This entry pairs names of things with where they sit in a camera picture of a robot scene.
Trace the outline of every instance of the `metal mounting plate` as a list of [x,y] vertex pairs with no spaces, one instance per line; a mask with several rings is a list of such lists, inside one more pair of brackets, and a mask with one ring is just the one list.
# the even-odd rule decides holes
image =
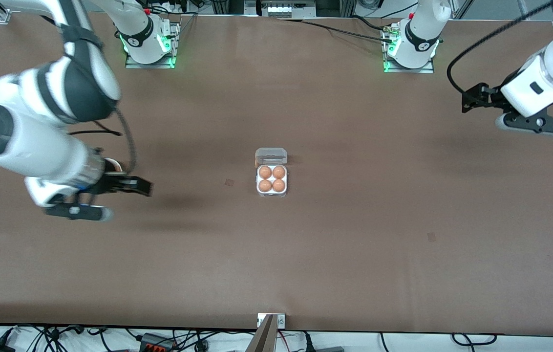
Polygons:
[[176,52],[179,48],[179,34],[181,33],[181,26],[179,22],[170,22],[170,35],[171,39],[165,40],[164,45],[170,45],[170,51],[161,57],[158,61],[145,65],[136,62],[127,54],[125,61],[126,68],[174,68],[176,65]]
[[[395,33],[386,33],[384,31],[380,31],[381,38],[393,40],[394,43],[397,43],[397,41],[400,40],[400,37],[397,36]],[[420,68],[407,68],[402,66],[401,64],[397,63],[396,60],[394,60],[391,56],[387,54],[388,51],[392,50],[393,46],[395,44],[392,43],[381,43],[382,44],[382,51],[383,51],[383,70],[384,72],[407,72],[407,73],[434,73],[435,67],[433,66],[433,59],[428,61],[426,65]]]
[[257,328],[261,325],[261,322],[263,322],[263,319],[266,318],[268,314],[276,315],[276,321],[278,323],[277,328],[279,330],[285,329],[285,313],[259,313],[257,314]]

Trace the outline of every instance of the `clear plastic egg carton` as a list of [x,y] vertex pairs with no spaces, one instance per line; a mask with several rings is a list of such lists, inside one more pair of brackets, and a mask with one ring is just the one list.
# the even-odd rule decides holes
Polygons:
[[[257,193],[259,193],[262,197],[269,197],[269,196],[276,196],[276,197],[285,197],[285,194],[287,193],[287,176],[288,171],[285,164],[287,163],[287,151],[283,148],[259,148],[255,152],[255,189],[257,189]],[[270,168],[270,177],[268,178],[262,178],[259,175],[259,170],[261,170],[261,167],[267,166]],[[281,192],[277,192],[274,190],[273,187],[270,188],[270,190],[263,192],[261,189],[259,189],[259,183],[262,180],[268,180],[270,182],[270,185],[278,180],[274,176],[274,169],[276,167],[283,167],[285,169],[285,174],[281,180],[285,183],[285,188]]]

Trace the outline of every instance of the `brown table surface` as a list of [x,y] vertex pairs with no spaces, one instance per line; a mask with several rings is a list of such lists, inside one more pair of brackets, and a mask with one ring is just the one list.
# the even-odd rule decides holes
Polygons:
[[[501,22],[450,22],[435,74],[388,74],[378,43],[244,17],[196,19],[176,69],[124,69],[111,20],[91,17],[154,194],[101,196],[113,221],[68,221],[0,168],[0,322],[252,328],[269,311],[297,330],[553,334],[553,138],[461,114],[446,80]],[[457,80],[498,84],[552,38],[521,24]],[[0,75],[61,49],[15,14]],[[123,138],[83,139],[127,159]],[[257,196],[259,147],[290,154],[285,198]]]

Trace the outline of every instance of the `egg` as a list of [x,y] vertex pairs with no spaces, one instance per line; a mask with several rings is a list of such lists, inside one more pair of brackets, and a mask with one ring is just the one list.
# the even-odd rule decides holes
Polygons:
[[272,176],[272,170],[270,170],[270,167],[267,167],[266,165],[259,167],[260,178],[269,178],[270,176]]
[[272,170],[272,174],[276,178],[284,178],[285,177],[285,167],[282,167],[282,166],[275,167],[274,170]]
[[259,181],[259,190],[262,192],[268,192],[272,188],[272,183],[268,180]]
[[283,192],[285,190],[285,182],[283,180],[275,180],[272,183],[272,188],[274,188],[275,192]]

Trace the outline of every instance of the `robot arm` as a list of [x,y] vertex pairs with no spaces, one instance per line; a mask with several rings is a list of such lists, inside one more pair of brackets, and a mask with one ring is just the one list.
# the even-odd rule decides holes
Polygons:
[[[120,88],[101,52],[102,43],[80,0],[11,0],[46,11],[64,41],[54,62],[0,77],[0,167],[26,176],[33,201],[47,214],[105,220],[110,211],[81,204],[80,193],[137,192],[151,184],[122,172],[120,164],[67,134],[67,125],[107,118]],[[75,195],[72,203],[64,201]]]
[[400,37],[388,56],[407,68],[423,67],[435,54],[450,15],[450,0],[419,0],[413,15],[396,25]]
[[[531,55],[500,86],[489,89],[486,83],[479,83],[466,93],[463,112],[487,105],[498,107],[504,110],[496,122],[500,129],[553,134],[553,116],[547,111],[553,106],[553,41]],[[489,100],[487,105],[480,103]]]
[[114,22],[128,54],[140,64],[157,62],[172,46],[170,21],[146,14],[135,0],[90,0]]

